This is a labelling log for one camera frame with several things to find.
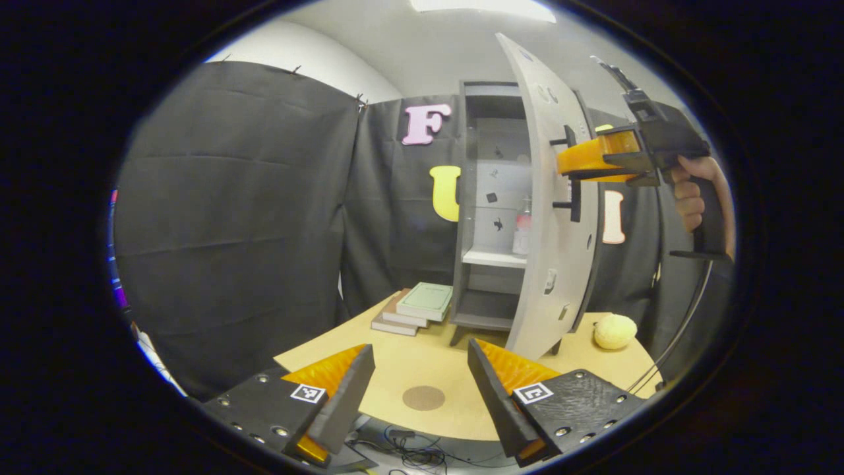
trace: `sponge ball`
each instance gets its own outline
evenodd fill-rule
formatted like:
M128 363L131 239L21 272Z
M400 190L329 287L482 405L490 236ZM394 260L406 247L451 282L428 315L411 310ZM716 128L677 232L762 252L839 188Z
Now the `sponge ball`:
M609 314L595 324L595 342L604 349L626 347L636 336L636 322L624 315Z

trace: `cabinet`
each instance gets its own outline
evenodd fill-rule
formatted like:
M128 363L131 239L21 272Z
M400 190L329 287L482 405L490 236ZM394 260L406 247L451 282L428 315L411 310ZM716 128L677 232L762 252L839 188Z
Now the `cabinet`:
M602 196L597 183L573 183L557 172L557 154L591 138L585 107L538 58L496 37L517 83L461 84L467 165L459 187L452 345L467 328L505 330L508 350L535 359L582 316L595 277ZM527 256L511 252L524 195L533 208ZM577 213L553 203L571 204Z
M465 171L460 177L458 251L451 322L509 331L528 257L512 250L516 216L532 196L530 139L517 83L463 82Z

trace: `cabinet door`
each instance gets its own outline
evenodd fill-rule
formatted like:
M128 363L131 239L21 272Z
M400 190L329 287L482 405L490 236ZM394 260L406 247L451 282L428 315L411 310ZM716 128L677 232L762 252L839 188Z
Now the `cabinet door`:
M506 348L536 359L571 330L587 290L598 238L598 184L581 183L581 219L552 207L569 201L570 181L557 173L557 153L566 145L564 125L577 143L590 139L586 118L574 92L533 54L496 34L522 92L530 136L533 182L531 252L522 294Z

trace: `human hand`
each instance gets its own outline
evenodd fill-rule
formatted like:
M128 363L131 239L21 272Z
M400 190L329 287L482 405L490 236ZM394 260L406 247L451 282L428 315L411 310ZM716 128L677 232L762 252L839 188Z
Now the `human hand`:
M724 239L727 254L732 259L735 254L735 212L733 210L733 197L730 194L727 179L721 167L710 156L701 157L693 161L678 156L676 167L671 169L671 178L674 181L674 197L677 202L674 206L677 213L683 218L683 227L687 232L694 231L703 222L705 205L701 197L701 188L690 181L691 177L700 177L712 182L721 203L721 210L724 217Z

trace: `wooden table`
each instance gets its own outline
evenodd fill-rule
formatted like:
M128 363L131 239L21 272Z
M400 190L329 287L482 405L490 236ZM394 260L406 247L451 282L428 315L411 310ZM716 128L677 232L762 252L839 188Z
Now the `wooden table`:
M432 322L429 328L419 329L417 336L372 330L370 322L390 298L392 296L327 333L278 355L275 361L296 371L349 347L371 343L376 369L360 403L360 412L437 436L498 440L492 418L469 371L467 347L472 336L503 347L506 333L472 330L456 346L449 347L456 326L447 322ZM561 373L585 369L627 389L653 365L653 361L638 341L614 351L596 345L592 324L604 315L584 314L577 332L563 336L558 354L545 354L538 361ZM659 381L662 376L656 374L636 395L650 397ZM446 396L442 406L429 411L405 406L403 393L421 385L441 390Z

